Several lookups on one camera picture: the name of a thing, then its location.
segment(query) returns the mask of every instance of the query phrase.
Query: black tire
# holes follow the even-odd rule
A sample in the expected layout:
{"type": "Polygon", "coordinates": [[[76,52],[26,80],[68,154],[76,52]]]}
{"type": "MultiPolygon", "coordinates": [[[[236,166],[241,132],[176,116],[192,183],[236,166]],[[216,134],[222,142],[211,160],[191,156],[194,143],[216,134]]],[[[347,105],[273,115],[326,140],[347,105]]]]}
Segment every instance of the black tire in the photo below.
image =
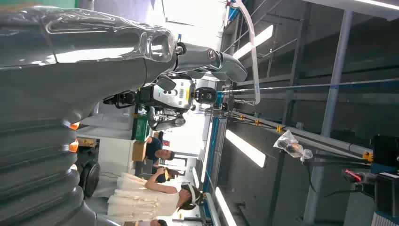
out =
{"type": "Polygon", "coordinates": [[[83,189],[84,198],[91,197],[97,187],[100,176],[100,164],[96,161],[86,163],[80,175],[79,186],[83,189]]]}

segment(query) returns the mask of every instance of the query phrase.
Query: window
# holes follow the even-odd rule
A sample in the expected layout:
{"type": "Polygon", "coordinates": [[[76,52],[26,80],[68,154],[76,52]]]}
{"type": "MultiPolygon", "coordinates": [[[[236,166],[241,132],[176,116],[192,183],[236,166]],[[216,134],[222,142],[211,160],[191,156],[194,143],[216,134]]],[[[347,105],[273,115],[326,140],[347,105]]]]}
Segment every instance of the window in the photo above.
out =
{"type": "Polygon", "coordinates": [[[174,158],[173,160],[165,160],[164,164],[160,164],[160,166],[168,167],[171,170],[177,170],[182,173],[182,176],[185,175],[187,168],[187,159],[186,158],[174,158]]]}

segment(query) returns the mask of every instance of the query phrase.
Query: orange clamp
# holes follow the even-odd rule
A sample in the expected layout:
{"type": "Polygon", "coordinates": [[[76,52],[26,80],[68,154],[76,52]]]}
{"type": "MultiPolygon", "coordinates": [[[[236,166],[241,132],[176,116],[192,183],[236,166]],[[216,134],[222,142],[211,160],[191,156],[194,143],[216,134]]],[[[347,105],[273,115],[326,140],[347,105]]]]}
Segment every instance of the orange clamp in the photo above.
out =
{"type": "Polygon", "coordinates": [[[373,162],[373,153],[371,152],[364,152],[363,153],[363,159],[369,161],[369,162],[373,162]]]}
{"type": "Polygon", "coordinates": [[[283,131],[283,127],[282,126],[277,126],[276,128],[278,133],[281,133],[283,131]]]}

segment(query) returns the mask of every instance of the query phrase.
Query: man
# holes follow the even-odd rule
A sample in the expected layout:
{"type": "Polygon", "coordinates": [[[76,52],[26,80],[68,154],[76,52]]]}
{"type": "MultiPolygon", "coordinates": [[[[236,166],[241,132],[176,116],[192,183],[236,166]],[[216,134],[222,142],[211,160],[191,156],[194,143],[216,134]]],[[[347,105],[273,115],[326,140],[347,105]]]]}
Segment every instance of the man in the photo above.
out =
{"type": "Polygon", "coordinates": [[[151,159],[154,165],[159,165],[160,158],[163,160],[173,160],[175,153],[167,149],[162,149],[162,141],[159,139],[149,137],[145,157],[151,159]]]}

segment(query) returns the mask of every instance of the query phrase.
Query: dark shirt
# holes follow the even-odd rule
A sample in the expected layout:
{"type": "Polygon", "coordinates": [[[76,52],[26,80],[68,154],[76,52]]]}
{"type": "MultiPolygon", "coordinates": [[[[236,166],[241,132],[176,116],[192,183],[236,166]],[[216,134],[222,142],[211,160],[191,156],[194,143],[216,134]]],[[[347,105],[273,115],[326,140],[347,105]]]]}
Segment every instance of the dark shirt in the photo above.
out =
{"type": "Polygon", "coordinates": [[[152,142],[150,144],[147,143],[145,157],[147,159],[151,159],[155,164],[156,162],[158,162],[159,159],[155,156],[155,152],[160,149],[162,149],[162,142],[157,138],[152,137],[152,142]]]}

